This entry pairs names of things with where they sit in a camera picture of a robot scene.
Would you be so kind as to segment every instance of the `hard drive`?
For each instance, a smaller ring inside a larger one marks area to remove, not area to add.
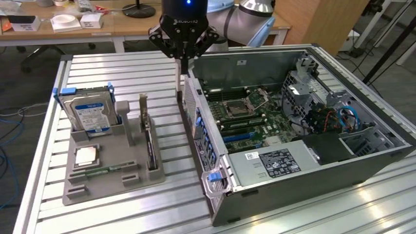
[[[90,137],[96,137],[110,134],[111,126],[120,123],[111,84],[88,89],[64,88],[55,98],[67,113],[74,131],[84,130]]]

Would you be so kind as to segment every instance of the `aluminum extrusion table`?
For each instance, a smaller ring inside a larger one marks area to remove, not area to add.
[[[139,93],[148,94],[167,181],[146,189],[64,206],[71,124],[51,98],[15,234],[416,232],[416,156],[388,166],[355,187],[231,225],[212,227],[175,98],[174,61],[162,52],[64,58],[55,87],[87,88],[111,81],[116,99],[130,101],[130,116],[139,114]],[[342,73],[351,74],[336,61],[332,65]],[[358,80],[352,83],[379,106],[388,106]],[[415,126],[410,122],[400,124],[416,136]]]

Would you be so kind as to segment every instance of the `desk leg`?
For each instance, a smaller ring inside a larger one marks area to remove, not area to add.
[[[283,45],[287,38],[287,29],[279,30],[275,36],[274,45]]]
[[[386,0],[386,1],[384,1],[383,5],[382,5],[383,10],[382,10],[382,12],[378,12],[378,13],[375,14],[375,16],[374,16],[374,18],[372,18],[372,20],[371,20],[371,22],[370,22],[367,28],[364,29],[364,32],[362,33],[362,36],[360,36],[360,38],[359,38],[356,44],[354,45],[355,48],[359,48],[359,47],[362,46],[362,44],[363,44],[363,42],[364,42],[364,40],[366,40],[366,38],[367,38],[367,36],[368,36],[371,30],[374,29],[374,27],[375,27],[375,25],[376,25],[376,23],[378,23],[378,21],[379,21],[382,15],[384,14],[386,9],[387,9],[388,6],[391,5],[391,1],[392,1],[392,0]]]
[[[375,43],[375,47],[379,48],[380,44],[383,43],[386,37],[388,36],[388,34],[391,33],[392,28],[395,27],[395,25],[398,24],[402,16],[403,16],[403,12],[407,10],[408,6],[411,5],[412,1],[408,1],[403,8],[399,10],[398,14],[394,16],[388,26],[386,27],[382,35],[379,36],[376,43]]]
[[[407,50],[407,52],[403,54],[403,56],[398,60],[396,64],[399,66],[402,66],[404,64],[406,60],[408,59],[408,57],[411,56],[411,54],[414,53],[415,50],[416,50],[416,42],[414,43],[411,48]]]
[[[112,43],[115,44],[116,53],[124,53],[124,37],[114,37]]]

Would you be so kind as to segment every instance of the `blue cable on floor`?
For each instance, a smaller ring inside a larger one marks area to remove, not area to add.
[[[14,175],[14,179],[15,179],[15,195],[12,196],[12,198],[0,206],[0,210],[3,209],[4,206],[7,206],[18,197],[19,195],[19,182],[18,182],[18,177],[16,177],[16,172],[15,172],[15,167],[14,164],[11,162],[11,160],[8,160],[8,158],[4,155],[0,155],[0,157],[7,161],[8,165],[11,166],[11,170],[12,170],[12,175]]]
[[[8,121],[8,120],[4,120],[4,119],[0,119],[0,122],[4,122],[4,123],[15,123],[15,124],[19,124],[20,125],[20,131],[19,133],[10,139],[7,140],[6,142],[0,143],[0,149],[3,151],[3,153],[6,154],[2,146],[6,146],[8,143],[11,143],[23,133],[26,127],[24,125],[22,124],[22,122],[16,122],[16,121]],[[8,159],[8,157],[6,155],[2,155],[0,154],[0,157],[3,158],[3,160],[6,161],[6,163],[10,165],[11,167],[11,171],[12,171],[12,175],[14,175],[14,179],[15,179],[15,195],[12,196],[12,198],[0,206],[0,210],[18,198],[19,196],[19,182],[18,182],[18,176],[16,176],[16,171],[15,171],[15,167],[14,167],[14,164],[11,162],[11,160]]]
[[[24,132],[26,126],[24,126],[24,124],[20,123],[20,122],[8,121],[8,120],[4,120],[4,119],[0,119],[0,122],[4,122],[4,123],[15,123],[15,124],[19,124],[19,125],[20,125],[20,131],[19,131],[19,133],[18,133],[10,140],[7,140],[6,142],[0,143],[0,146],[6,146],[8,143],[11,143],[11,142],[20,136],[20,134]]]

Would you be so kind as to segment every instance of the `gray carpet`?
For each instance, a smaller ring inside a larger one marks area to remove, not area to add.
[[[363,31],[371,17],[363,17],[356,25],[356,29]],[[376,25],[370,38],[372,38],[374,33],[380,27],[387,24],[386,20],[380,20]],[[392,44],[395,38],[403,31],[402,28],[395,27],[394,32],[388,36],[388,39],[383,43],[382,47],[375,49],[374,56],[368,56],[360,70],[364,74],[368,73],[383,53],[386,52],[388,46]],[[394,56],[388,60],[386,66],[398,58],[403,53],[406,48],[414,43],[416,36],[411,35]],[[62,45],[59,46],[68,54],[92,54],[92,53],[114,53],[114,45],[108,42],[96,43],[96,49],[88,50],[87,44],[78,45]],[[148,42],[140,41],[138,43],[127,43],[127,48],[131,51],[154,50],[155,47],[150,45]],[[59,65],[59,54],[55,51],[48,51],[44,53],[39,59],[32,63],[32,73],[24,74],[20,71],[20,61],[24,57],[36,49],[35,46],[28,46],[26,53],[19,53],[15,47],[7,48],[7,51],[0,55],[0,109],[8,107],[24,107],[35,103],[43,103],[48,101],[52,85],[55,81],[55,75]],[[352,61],[359,64],[363,57],[354,59]],[[340,61],[350,70],[355,69],[354,64],[348,60]],[[380,91],[384,99],[391,103],[391,105],[402,112],[402,114],[416,123],[416,57],[411,56],[404,66],[394,65],[380,79],[375,82],[375,86]],[[359,72],[355,73],[360,78],[363,76]],[[44,111],[46,107],[34,108],[27,114],[35,114]],[[19,121],[19,117],[4,118],[7,120]],[[31,169],[32,157],[36,150],[38,138],[42,131],[44,117],[27,117],[24,119],[26,129],[22,136],[8,144],[4,149],[7,155],[15,165],[15,170],[18,174],[19,184],[20,184],[20,195],[14,200],[12,204],[19,204],[23,191],[26,188],[27,177]],[[0,122],[0,135],[6,133],[14,124],[6,124]],[[14,179],[11,171],[6,174],[4,178],[0,180],[0,205],[14,196]],[[15,226],[15,220],[19,208],[7,208],[0,210],[0,233],[12,233]]]

